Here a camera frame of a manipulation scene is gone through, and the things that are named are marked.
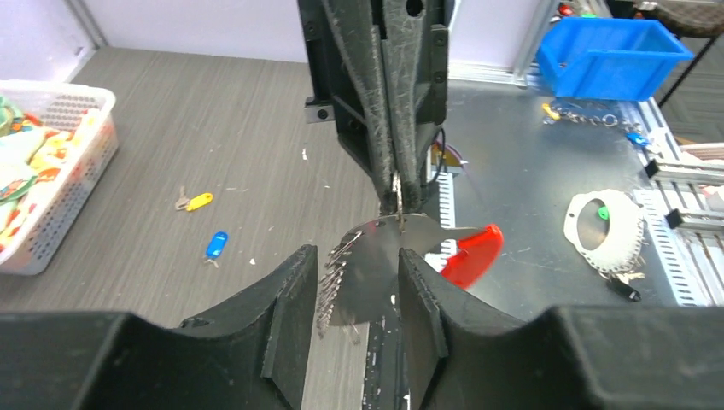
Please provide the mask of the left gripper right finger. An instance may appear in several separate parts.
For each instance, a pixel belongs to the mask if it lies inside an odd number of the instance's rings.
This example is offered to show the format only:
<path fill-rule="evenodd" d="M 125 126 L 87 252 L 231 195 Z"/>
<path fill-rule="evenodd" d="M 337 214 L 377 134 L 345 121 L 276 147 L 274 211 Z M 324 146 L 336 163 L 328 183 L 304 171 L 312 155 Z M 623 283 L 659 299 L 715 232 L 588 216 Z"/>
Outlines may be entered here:
<path fill-rule="evenodd" d="M 551 307 L 523 322 L 399 252 L 414 409 L 720 409 L 719 307 Z"/>

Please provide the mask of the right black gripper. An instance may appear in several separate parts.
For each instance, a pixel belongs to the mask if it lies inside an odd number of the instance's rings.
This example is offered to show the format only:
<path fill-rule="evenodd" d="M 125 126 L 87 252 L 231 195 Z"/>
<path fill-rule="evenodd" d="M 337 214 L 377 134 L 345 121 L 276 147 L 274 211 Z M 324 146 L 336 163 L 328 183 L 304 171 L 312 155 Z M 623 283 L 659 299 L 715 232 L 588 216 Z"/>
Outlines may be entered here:
<path fill-rule="evenodd" d="M 300 1 L 313 95 L 311 120 L 371 176 L 381 211 L 421 202 L 419 175 L 447 115 L 448 1 Z"/>

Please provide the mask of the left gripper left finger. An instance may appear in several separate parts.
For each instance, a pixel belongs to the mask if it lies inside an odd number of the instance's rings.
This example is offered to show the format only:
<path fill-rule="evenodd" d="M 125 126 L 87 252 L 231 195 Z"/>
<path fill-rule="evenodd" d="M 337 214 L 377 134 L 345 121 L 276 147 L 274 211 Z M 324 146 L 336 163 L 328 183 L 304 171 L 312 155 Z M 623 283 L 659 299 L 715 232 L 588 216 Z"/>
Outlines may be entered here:
<path fill-rule="evenodd" d="M 298 409 L 318 250 L 164 328 L 128 312 L 5 313 L 4 409 Z"/>

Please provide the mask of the silver split keyring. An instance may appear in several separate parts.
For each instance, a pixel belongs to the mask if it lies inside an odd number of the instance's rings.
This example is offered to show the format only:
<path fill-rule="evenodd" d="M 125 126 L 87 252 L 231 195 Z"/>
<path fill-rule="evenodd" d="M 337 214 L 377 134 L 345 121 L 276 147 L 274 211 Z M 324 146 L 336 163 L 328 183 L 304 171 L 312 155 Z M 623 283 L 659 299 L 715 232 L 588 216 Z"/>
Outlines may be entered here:
<path fill-rule="evenodd" d="M 398 222 L 398 227 L 400 231 L 400 235 L 404 233 L 404 224 L 405 224 L 405 218 L 404 218 L 404 203 L 403 203 L 403 191 L 402 191 L 402 183 L 400 179 L 400 174 L 398 172 L 395 172 L 392 179 L 392 191 L 395 194 L 396 198 L 396 219 Z"/>

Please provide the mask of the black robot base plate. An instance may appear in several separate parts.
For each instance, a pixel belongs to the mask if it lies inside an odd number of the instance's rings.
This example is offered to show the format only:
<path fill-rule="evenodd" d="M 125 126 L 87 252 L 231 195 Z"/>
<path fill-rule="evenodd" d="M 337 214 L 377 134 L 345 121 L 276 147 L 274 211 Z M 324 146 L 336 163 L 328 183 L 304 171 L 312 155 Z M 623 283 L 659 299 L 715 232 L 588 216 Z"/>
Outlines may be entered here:
<path fill-rule="evenodd" d="M 409 407 L 406 357 L 397 304 L 398 285 L 391 284 L 376 304 L 370 322 L 361 408 L 399 410 Z"/>

